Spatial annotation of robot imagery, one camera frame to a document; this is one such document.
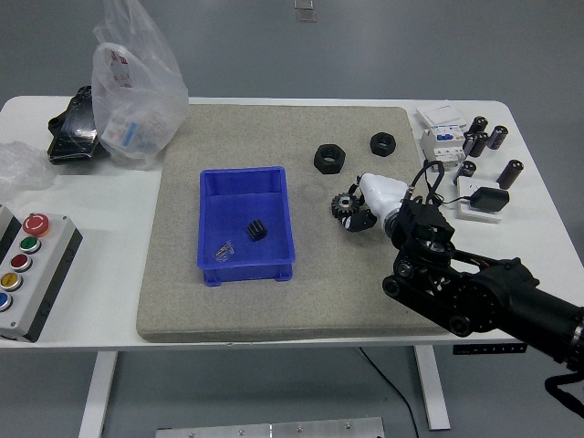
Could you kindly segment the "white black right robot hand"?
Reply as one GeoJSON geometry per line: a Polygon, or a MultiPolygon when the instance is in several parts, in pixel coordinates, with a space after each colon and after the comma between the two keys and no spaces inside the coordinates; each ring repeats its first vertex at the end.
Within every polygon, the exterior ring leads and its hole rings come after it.
{"type": "Polygon", "coordinates": [[[354,195],[360,189],[358,202],[360,205],[366,204],[367,209],[341,219],[343,227],[350,232],[360,232],[380,224],[385,230],[397,217],[408,188],[405,182],[390,177],[369,172],[358,175],[348,194],[354,195]]]}

